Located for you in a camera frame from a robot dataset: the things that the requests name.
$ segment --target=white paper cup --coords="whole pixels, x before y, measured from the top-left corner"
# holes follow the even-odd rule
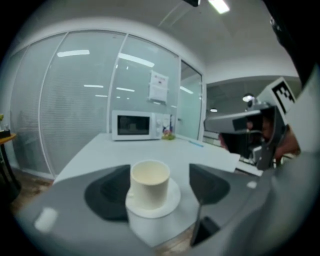
[[[129,196],[137,207],[154,210],[167,199],[169,167],[160,161],[146,160],[131,167]]]

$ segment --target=white saucer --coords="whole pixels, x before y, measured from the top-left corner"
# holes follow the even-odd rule
[[[146,210],[137,207],[134,198],[132,196],[128,196],[130,193],[131,191],[129,189],[125,199],[126,208],[133,212],[135,215],[147,219],[161,218],[172,213],[177,208],[181,199],[181,192],[179,186],[172,178],[169,179],[168,183],[167,199],[164,205],[158,209]]]

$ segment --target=floor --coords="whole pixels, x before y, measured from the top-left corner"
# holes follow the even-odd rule
[[[12,170],[16,179],[21,183],[21,192],[10,204],[10,210],[15,215],[21,208],[31,202],[36,196],[48,190],[53,180],[22,172],[17,169]]]

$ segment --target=glass wall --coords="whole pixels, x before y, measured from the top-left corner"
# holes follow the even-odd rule
[[[43,85],[40,129],[55,175],[106,132],[109,85],[124,38],[104,31],[70,33],[54,56]]]
[[[0,113],[1,124],[17,133],[13,143],[6,143],[12,165],[57,176],[95,136],[111,132],[112,110],[177,117],[181,108],[179,113],[190,122],[185,128],[192,132],[185,134],[180,127],[178,133],[196,139],[201,76],[189,68],[196,79],[183,85],[194,91],[188,98],[191,95],[179,89],[177,55],[141,38],[125,38],[101,30],[64,33],[33,43],[9,59],[1,75]],[[167,79],[166,101],[149,98],[154,73]],[[195,108],[187,109],[190,102]]]
[[[18,136],[13,140],[20,168],[50,173],[39,136],[38,108],[45,72],[63,35],[32,44],[21,62],[11,98],[11,128]]]
[[[202,101],[202,76],[182,61],[177,134],[194,140],[198,139]]]
[[[11,107],[14,105],[14,102],[11,102],[12,91],[17,75],[17,71],[20,65],[20,62],[25,54],[26,49],[23,49],[13,55],[9,61],[5,70],[3,72],[3,76],[0,81],[0,113],[4,114],[4,118],[1,121],[1,126],[4,129],[5,125],[10,126],[10,112]],[[6,154],[8,156],[9,162],[19,167],[12,141],[9,141],[5,144]]]
[[[166,103],[148,99],[151,71],[168,77]],[[156,112],[176,116],[178,85],[178,56],[149,41],[129,36],[116,66],[110,109]]]

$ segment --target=white microwave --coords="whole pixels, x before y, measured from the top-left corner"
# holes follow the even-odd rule
[[[112,111],[114,141],[160,140],[164,130],[170,130],[169,114],[154,112]]]

